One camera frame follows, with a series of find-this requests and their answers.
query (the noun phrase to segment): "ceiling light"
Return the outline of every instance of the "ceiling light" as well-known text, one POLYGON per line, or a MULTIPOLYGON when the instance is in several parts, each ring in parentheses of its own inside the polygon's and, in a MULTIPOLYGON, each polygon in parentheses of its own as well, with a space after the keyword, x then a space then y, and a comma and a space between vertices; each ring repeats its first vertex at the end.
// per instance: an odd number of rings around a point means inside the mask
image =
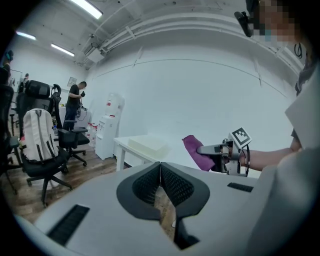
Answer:
POLYGON ((93 17, 96 19, 99 19, 101 15, 103 14, 101 11, 99 11, 96 7, 88 3, 86 0, 70 0, 86 10, 88 13, 90 13, 93 17))
POLYGON ((25 37, 25 38, 29 38, 29 39, 32 39, 32 40, 36 40, 36 37, 33 36, 33 35, 30 35, 30 34, 18 32, 18 31, 16 32, 16 34, 19 35, 19 36, 25 37))
POLYGON ((51 46, 53 47, 53 48, 56 48, 56 49, 58 49, 58 50, 60 50, 61 52, 64 52, 64 53, 66 53, 66 54, 69 54, 70 56, 75 56, 75 54, 74 53, 72 53, 72 52, 70 52, 70 51, 68 51, 68 50, 66 50, 66 49, 63 49, 63 48, 61 48, 61 47, 59 47, 59 46, 57 46, 57 45, 55 45, 55 44, 51 44, 51 46))

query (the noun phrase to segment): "black slot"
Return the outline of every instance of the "black slot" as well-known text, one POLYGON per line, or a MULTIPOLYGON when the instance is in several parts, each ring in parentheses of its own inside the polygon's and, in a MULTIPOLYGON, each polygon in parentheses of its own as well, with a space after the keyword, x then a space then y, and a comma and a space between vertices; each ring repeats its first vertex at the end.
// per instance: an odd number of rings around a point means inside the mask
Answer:
POLYGON ((88 207, 76 204, 49 232, 48 237, 64 246, 89 211, 88 207))
POLYGON ((254 189, 253 186, 247 186, 247 185, 234 183, 234 182, 229 183, 227 186, 236 190, 241 190, 249 193, 254 189))

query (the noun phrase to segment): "white water cooler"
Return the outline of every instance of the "white water cooler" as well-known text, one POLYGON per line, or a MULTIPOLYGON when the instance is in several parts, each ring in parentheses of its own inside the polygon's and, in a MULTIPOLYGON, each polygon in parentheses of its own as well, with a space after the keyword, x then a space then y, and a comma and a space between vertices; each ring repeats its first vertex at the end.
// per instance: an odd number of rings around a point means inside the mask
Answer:
POLYGON ((112 116, 104 115, 99 121, 95 136, 95 153, 102 160, 113 157, 117 126, 118 119, 112 116))

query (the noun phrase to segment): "white table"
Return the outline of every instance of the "white table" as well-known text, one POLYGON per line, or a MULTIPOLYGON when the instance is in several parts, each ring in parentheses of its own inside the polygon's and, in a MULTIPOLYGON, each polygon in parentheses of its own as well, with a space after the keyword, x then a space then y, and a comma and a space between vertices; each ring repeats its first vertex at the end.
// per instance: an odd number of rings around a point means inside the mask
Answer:
MULTIPOLYGON (((60 115, 61 124, 64 125, 65 116, 66 116, 66 107, 59 106, 59 115, 60 115)), ((91 112, 84 111, 83 109, 81 109, 80 117, 75 118, 76 123, 74 124, 74 127, 75 128, 78 128, 78 127, 86 128, 88 126, 89 121, 90 121, 90 117, 91 117, 91 112)))
POLYGON ((196 165, 196 163, 193 161, 188 151, 186 150, 182 138, 165 138, 169 146, 168 154, 163 158, 153 158, 152 156, 140 152, 128 145, 129 139, 133 137, 134 136, 114 138, 114 142, 117 145, 117 172, 124 169, 126 152, 141 159, 141 164, 153 162, 170 162, 199 169, 199 167, 196 165))

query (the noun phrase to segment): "black t-shirt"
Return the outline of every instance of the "black t-shirt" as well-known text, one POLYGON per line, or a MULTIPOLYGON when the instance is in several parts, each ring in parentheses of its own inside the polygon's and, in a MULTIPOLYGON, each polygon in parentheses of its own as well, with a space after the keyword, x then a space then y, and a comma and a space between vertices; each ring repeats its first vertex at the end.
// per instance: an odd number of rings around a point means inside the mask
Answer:
MULTIPOLYGON (((79 95, 79 88, 76 84, 72 85, 70 88, 69 93, 75 94, 75 95, 79 95)), ((79 103, 80 103, 80 99, 79 98, 71 98, 68 97, 68 101, 66 102, 66 107, 68 108, 78 108, 79 107, 79 103)))

